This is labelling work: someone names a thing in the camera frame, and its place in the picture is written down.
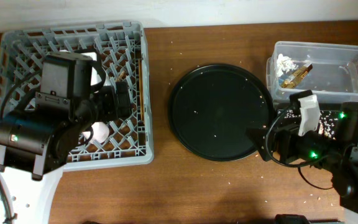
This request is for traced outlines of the pink cup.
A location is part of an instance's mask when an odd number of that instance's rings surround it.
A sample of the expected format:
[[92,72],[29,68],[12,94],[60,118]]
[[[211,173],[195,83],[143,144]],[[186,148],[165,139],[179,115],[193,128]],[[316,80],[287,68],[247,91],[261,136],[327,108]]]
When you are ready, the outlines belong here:
[[93,129],[93,137],[90,139],[90,143],[95,142],[103,143],[109,137],[109,128],[103,122],[95,122],[91,125]]

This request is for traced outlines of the wooden chopstick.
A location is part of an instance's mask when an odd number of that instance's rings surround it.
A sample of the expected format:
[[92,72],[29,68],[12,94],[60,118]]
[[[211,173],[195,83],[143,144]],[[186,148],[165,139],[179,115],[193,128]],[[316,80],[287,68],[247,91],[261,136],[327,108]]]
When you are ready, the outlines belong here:
[[143,80],[142,80],[142,60],[138,59],[139,71],[139,105],[140,105],[140,120],[144,122],[144,97],[143,97]]

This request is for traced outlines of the food scraps pile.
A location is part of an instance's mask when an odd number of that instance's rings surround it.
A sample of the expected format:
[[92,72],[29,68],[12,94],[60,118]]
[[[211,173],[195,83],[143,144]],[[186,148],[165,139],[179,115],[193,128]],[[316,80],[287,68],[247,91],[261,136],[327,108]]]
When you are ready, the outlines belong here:
[[[316,132],[318,134],[323,135],[327,138],[334,139],[335,130],[337,123],[339,121],[339,111],[331,111],[331,110],[321,110],[319,125]],[[301,116],[295,115],[292,110],[290,110],[284,118],[281,120],[279,127],[286,126],[289,124],[300,124]]]

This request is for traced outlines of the gold snack wrapper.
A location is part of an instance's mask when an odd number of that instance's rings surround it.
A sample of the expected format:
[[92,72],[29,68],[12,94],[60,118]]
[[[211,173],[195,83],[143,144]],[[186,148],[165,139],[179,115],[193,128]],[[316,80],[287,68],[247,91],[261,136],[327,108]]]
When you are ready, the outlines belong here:
[[312,69],[313,66],[311,63],[304,64],[298,70],[293,72],[288,78],[286,78],[280,87],[294,89],[302,82],[302,80],[307,76],[307,74],[309,74]]

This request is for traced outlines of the white tissue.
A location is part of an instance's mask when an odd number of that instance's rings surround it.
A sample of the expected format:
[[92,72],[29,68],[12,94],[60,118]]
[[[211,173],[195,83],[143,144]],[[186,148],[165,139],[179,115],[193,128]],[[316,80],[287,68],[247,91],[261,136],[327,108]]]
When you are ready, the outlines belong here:
[[284,56],[283,54],[278,55],[275,66],[277,77],[281,77],[285,73],[298,68],[298,65],[296,65],[290,57]]

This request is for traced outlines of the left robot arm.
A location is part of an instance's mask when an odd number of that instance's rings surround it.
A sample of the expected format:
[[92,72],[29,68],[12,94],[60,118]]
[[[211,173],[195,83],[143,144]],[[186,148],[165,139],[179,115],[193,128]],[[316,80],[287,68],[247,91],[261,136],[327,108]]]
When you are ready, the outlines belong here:
[[0,223],[47,223],[71,150],[102,143],[128,118],[128,85],[93,50],[48,54],[40,85],[0,112]]

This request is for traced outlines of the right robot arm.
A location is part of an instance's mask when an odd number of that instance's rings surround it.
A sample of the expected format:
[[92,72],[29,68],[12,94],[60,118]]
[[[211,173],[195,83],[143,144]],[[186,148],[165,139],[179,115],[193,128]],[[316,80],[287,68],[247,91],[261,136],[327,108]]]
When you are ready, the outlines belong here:
[[331,173],[332,189],[340,196],[346,223],[358,223],[358,103],[341,105],[334,136],[319,134],[316,128],[305,127],[311,115],[320,112],[291,103],[270,126],[252,128],[246,136],[257,147],[264,161],[301,170],[311,166]]

